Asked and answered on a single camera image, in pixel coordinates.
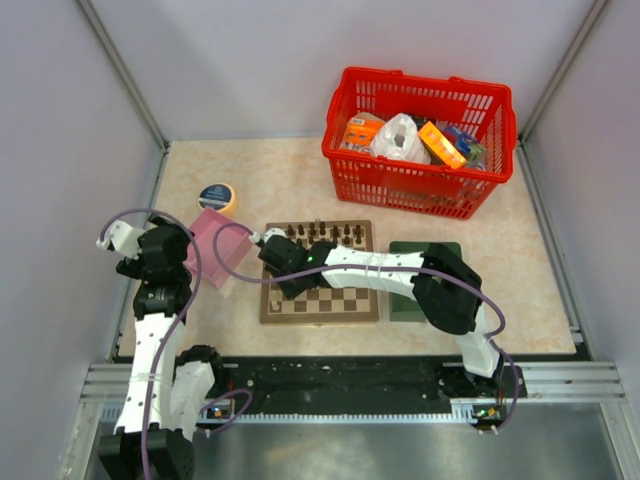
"wooden chessboard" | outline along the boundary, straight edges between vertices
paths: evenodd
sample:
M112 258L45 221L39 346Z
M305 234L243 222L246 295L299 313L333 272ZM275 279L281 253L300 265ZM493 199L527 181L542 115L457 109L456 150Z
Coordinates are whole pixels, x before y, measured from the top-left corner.
M373 232L368 220L268 223L266 229L274 227L287 232L291 240L305 248L318 240L326 240L356 250L373 251ZM263 271L262 278L270 277ZM260 323L264 325L374 323L379 319L375 290L317 288L287 299L277 283L262 285Z

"table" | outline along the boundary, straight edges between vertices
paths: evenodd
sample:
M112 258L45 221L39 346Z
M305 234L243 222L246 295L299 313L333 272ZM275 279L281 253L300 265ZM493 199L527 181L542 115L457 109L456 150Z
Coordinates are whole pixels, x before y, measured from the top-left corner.
M369 219L378 251L393 240L453 241L483 279L483 291L503 309L506 330L497 342L511 353L575 352L535 212L516 164L469 220L454 220L336 198L319 138L173 142L156 207L189 225L200 213L198 194L228 183L238 195L234 219L262 231L268 222ZM238 271L260 276L257 249ZM386 294L381 320L370 325L263 326L260 286L230 278L221 290L203 283L187 315L182 342L209 344L225 355L456 354L453 337L428 323L391 323ZM491 319L497 319L490 313ZM133 313L120 355L135 347Z

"wire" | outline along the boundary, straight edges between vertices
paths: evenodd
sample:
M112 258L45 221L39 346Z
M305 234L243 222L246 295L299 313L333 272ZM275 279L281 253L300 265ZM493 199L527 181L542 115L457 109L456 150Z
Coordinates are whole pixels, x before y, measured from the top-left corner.
M216 433L223 432L227 428L229 428L231 425L233 425L242 416L242 414L244 414L247 408L249 408L249 405L251 405L251 402L253 401L253 393L251 393L251 390L247 390L246 388L238 388L236 390L231 390L230 392L227 392L223 395L220 395L218 398L211 400L207 405L205 405L200 409L200 413L203 413L207 411L209 408L213 407L214 405L220 403L222 400L226 400L227 398L234 397L239 393L245 394L248 397L247 401L244 403L244 405L242 405L240 410L238 410L238 413L234 414L232 418L230 418L227 422L223 423L221 427L216 428L215 430L211 430L211 433L216 434Z
M444 273L444 272L440 272L438 270L433 270L431 268L423 268L423 267L394 267L394 266L390 266L390 267L374 267L374 268L370 268L370 265L360 265L360 264L355 264L355 263L342 263L342 264L337 264L337 265L324 265L322 267L316 267L316 268L311 268L309 270L304 270L302 272L297 272L297 273L291 273L288 275L282 275L280 277L274 277L274 278L253 278L253 277L247 277L245 275L242 275L240 273L235 272L234 270L232 270L231 268L229 268L229 266L227 264L224 263L224 260L222 259L220 252L218 251L218 239L221 235L221 233L227 229L227 228L231 228L231 227L235 227L235 228L240 228L241 230L244 230L245 232L247 232L250 236L253 235L253 231L247 227L246 225L242 225L241 223L237 223L237 222L231 222L231 223L227 223L225 225L222 225L215 233L215 235L213 236L213 255L216 257L216 261L218 262L218 264L222 267L222 269L227 272L229 275L238 278L240 280L243 280L245 282L249 282L249 283L278 283L278 282L283 282L283 281L287 281L287 280L294 280L296 278L301 278L301 277L306 277L307 275L314 275L316 273L322 273L322 272L327 272L329 270L341 270L341 269L356 269L356 270L368 270L371 272L412 272L412 273L423 273L425 275L430 275L430 276L434 276L434 277L440 277L443 280L446 280L450 283L453 283L454 285L466 290L467 292L475 295L477 298L479 298L480 300L482 300L484 303L486 303L487 305L489 305L491 307L491 309L495 312L495 314L498 316L498 320L500 321L500 325L498 326L498 328L496 328L495 330L492 330L491 332L487 333L485 335L485 337L489 340L489 343L491 344L491 346L493 348L496 349L496 351L505 359L505 361L508 361L511 365L511 371L513 373L513 378L514 378L514 392L513 392L513 401L511 403L511 408L509 409L509 413L507 413L507 417L505 418L504 422L502 422L502 424L497 427L494 431L496 434L498 434L499 432L502 431L502 429L511 421L511 418L513 417L513 413L515 412L516 409L516 404L518 403L518 391L520 388L520 374L518 373L518 369L516 367L515 362L513 361L513 358L511 358L511 356L509 354L507 354L507 352L505 352L502 348L500 348L496 342L493 340L492 337L499 335L500 333L502 333L504 331L504 329L507 326L507 320L504 316L504 313L502 312L502 310L500 310L500 307L498 307L498 305L491 300L489 297L487 297L484 293L482 293L480 290L478 290L477 288L472 287L471 285L463 282L462 280L449 275L448 273Z
M198 248L198 244L193 238L193 235L191 235L191 232L189 231L189 229L185 227L184 224L173 215L169 215L168 213L162 212L160 210L156 210L154 208L132 208L130 210L124 210L118 213L117 215L114 215L104 225L104 227L102 227L102 231L100 232L100 241L104 241L104 237L107 233L107 230L109 229L111 224L113 224L113 222L115 222L121 217L124 217L125 215L130 215L132 213L151 213L153 215L158 215L171 220L173 223L175 223L187 234L187 237L189 237L189 241L193 245L193 251L196 254L196 281L193 286L193 291L191 292L191 296L189 297L189 300L187 300L187 303L185 303L184 308L180 311L176 319L173 321L173 323L169 327L169 330L167 331L166 335L163 336L162 341L158 345L158 350L156 351L156 354L153 357L153 361L151 362L151 368L149 369L149 377L153 378L156 371L158 370L160 357L162 355L164 348L167 345L167 342L169 341L169 337L171 337L171 334L175 331L175 329L178 327L182 319L185 317L185 315L187 314L187 310L189 309L189 307L191 306L191 304L196 298L196 294L198 293L198 289L200 288L200 280L202 278L202 257L200 256L200 249ZM144 401L144 410L142 412L142 432L141 432L141 440L140 440L140 453L142 456L142 471L144 473L145 480L152 480L151 466L149 464L149 452L147 451L147 438L149 435L149 417L151 416L151 400L153 395L153 383L154 383L154 380L149 380L149 383L147 384L147 392L146 392L145 401Z

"white wall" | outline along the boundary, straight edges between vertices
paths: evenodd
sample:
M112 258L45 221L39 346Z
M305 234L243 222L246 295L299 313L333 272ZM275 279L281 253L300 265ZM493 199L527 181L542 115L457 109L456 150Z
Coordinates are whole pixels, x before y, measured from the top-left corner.
M169 139L321 134L349 65L505 83L524 125L592 0L93 0Z
M0 16L0 465L55 478L89 362L113 339L122 280L95 248L140 205L159 153L71 0Z
M531 142L593 346L640 420L640 3L612 2Z

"pink plastic container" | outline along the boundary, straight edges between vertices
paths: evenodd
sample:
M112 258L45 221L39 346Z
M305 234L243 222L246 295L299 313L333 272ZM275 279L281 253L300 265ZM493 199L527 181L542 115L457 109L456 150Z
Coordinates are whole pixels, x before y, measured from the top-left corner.
M229 278L229 274L220 267L220 264L213 255L213 236L222 225L226 225L232 221L233 220L225 217L221 213L207 207L189 227L189 230L195 235L196 243L200 248L202 278L213 284L216 288L224 285L224 282ZM225 265L235 270L242 259L249 253L252 246L253 243L249 240L248 233L231 227L227 228L220 235L218 251ZM188 257L184 265L195 275L196 254L193 251L193 246L189 246Z

